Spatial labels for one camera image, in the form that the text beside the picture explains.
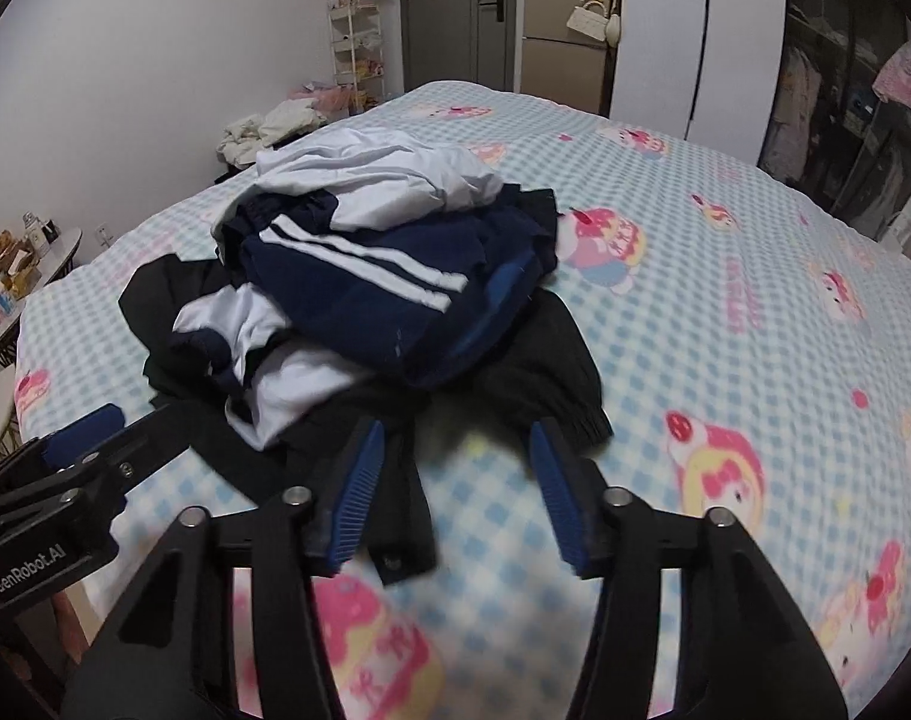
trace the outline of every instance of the bed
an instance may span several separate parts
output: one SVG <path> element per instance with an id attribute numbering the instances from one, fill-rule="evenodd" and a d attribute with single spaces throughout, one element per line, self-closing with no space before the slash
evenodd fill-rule
<path id="1" fill-rule="evenodd" d="M 599 466 L 659 509 L 735 511 L 855 716 L 911 646 L 911 263 L 754 167 L 546 100 L 444 81 L 351 125 L 463 143 L 507 180 L 556 191 L 560 265 L 547 286 L 605 384 L 615 437 Z M 154 215 L 31 296 L 17 356 L 24 437 L 107 402 L 130 422 L 151 410 L 146 351 L 118 295 L 166 252 L 214 256 L 209 225 L 251 181 L 245 172 Z M 348 716 L 563 716 L 598 585 L 572 577 L 524 463 L 488 434 L 439 408 L 420 426 L 419 456 L 439 569 L 382 589 L 353 560 L 336 581 L 359 599 L 357 619 L 322 596 L 348 642 L 336 669 Z M 190 504 L 250 505 L 193 452 L 172 461 L 132 491 L 113 523 L 118 558 L 85 579 L 97 613 Z M 669 575 L 652 714 L 671 707 L 678 596 Z M 393 677 L 406 690 L 391 706 L 363 679 L 378 658 L 365 642 L 382 629 L 423 645 Z"/>

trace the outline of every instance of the refrigerator door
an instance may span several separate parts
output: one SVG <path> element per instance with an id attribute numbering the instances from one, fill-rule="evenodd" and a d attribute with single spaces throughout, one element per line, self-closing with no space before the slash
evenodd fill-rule
<path id="1" fill-rule="evenodd" d="M 521 49 L 521 93 L 598 113 L 602 104 L 605 50 L 553 40 L 525 38 Z"/>
<path id="2" fill-rule="evenodd" d="M 598 47 L 597 40 L 567 27 L 572 10 L 580 0 L 525 0 L 524 36 L 540 40 L 558 40 Z M 605 1 L 605 15 L 609 14 L 611 0 Z"/>

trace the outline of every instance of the blue and white gingham fabric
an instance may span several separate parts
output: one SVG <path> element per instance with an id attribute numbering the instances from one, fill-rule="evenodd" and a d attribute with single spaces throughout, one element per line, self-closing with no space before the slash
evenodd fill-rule
<path id="1" fill-rule="evenodd" d="M 508 181 L 556 191 L 566 216 L 548 286 L 605 384 L 615 437 L 599 466 L 659 509 L 732 506 L 858 712 L 911 645 L 911 263 L 754 167 L 545 100 L 447 81 L 351 125 L 463 143 Z M 155 215 L 31 296 L 17 363 L 24 436 L 107 402 L 129 421 L 150 411 L 145 348 L 118 296 L 166 252 L 211 257 L 209 225 L 251 180 Z M 598 584 L 560 561 L 518 457 L 444 407 L 420 433 L 441 565 L 385 593 L 444 663 L 434 716 L 556 720 Z M 113 524 L 119 557 L 85 580 L 99 613 L 190 504 L 249 505 L 193 452 L 161 469 Z M 348 571 L 374 576 L 361 560 Z M 668 574 L 653 712 L 671 706 L 678 593 Z"/>

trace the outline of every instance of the wall outlet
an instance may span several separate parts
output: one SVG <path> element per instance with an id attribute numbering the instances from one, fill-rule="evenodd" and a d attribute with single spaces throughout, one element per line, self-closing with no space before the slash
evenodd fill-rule
<path id="1" fill-rule="evenodd" d="M 116 236 L 112 234 L 108 224 L 102 224 L 95 228 L 95 240 L 100 247 L 109 248 L 116 242 Z"/>

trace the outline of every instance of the silver bolt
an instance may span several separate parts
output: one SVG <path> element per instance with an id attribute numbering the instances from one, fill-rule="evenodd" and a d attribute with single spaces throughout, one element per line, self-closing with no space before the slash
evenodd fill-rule
<path id="1" fill-rule="evenodd" d="M 190 506 L 188 509 L 182 509 L 179 514 L 179 522 L 187 528 L 195 528 L 206 521 L 206 510 L 198 506 Z"/>
<path id="2" fill-rule="evenodd" d="M 304 487 L 289 488 L 281 493 L 281 499 L 289 506 L 303 506 L 312 499 L 312 491 Z"/>
<path id="3" fill-rule="evenodd" d="M 626 488 L 608 488 L 602 493 L 602 500 L 609 506 L 628 506 L 633 500 L 633 495 Z"/>
<path id="4" fill-rule="evenodd" d="M 735 514 L 732 514 L 724 506 L 714 506 L 708 510 L 708 520 L 712 525 L 717 525 L 719 528 L 727 528 L 730 525 L 735 525 Z"/>

